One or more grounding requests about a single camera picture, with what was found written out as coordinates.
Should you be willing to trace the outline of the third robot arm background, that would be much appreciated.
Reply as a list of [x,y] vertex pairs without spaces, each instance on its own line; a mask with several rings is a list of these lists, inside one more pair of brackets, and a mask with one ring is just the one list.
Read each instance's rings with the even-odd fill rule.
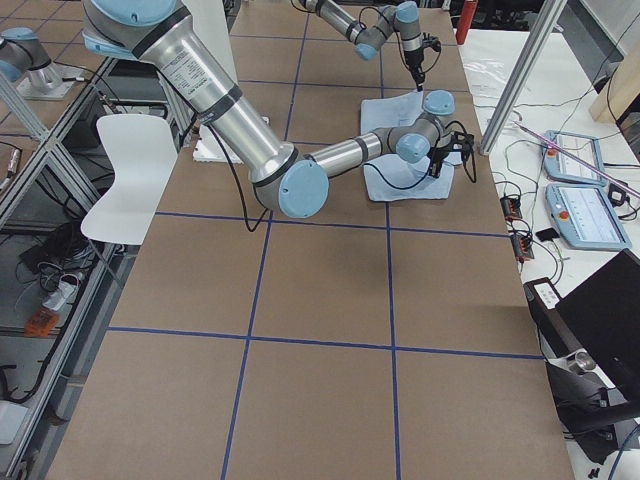
[[1,73],[25,99],[62,100],[76,82],[85,80],[82,67],[54,62],[36,33],[15,27],[1,33]]

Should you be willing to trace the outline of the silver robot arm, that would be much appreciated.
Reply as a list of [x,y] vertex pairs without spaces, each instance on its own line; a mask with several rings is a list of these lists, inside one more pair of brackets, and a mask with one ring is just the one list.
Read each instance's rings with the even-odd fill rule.
[[377,128],[302,156],[244,97],[195,33],[192,14],[182,2],[85,1],[82,6],[86,48],[154,66],[202,125],[248,167],[256,199],[288,217],[316,214],[326,202],[331,178],[385,154],[397,154],[408,163],[428,157],[429,171],[436,175],[454,144],[454,98],[436,90],[408,126]]
[[414,2],[405,1],[398,6],[375,8],[377,20],[370,26],[351,16],[334,1],[293,1],[293,6],[323,19],[355,46],[356,53],[363,60],[373,59],[386,41],[397,34],[403,63],[411,74],[416,90],[423,90],[426,78],[423,61],[427,37],[421,31],[418,6]]

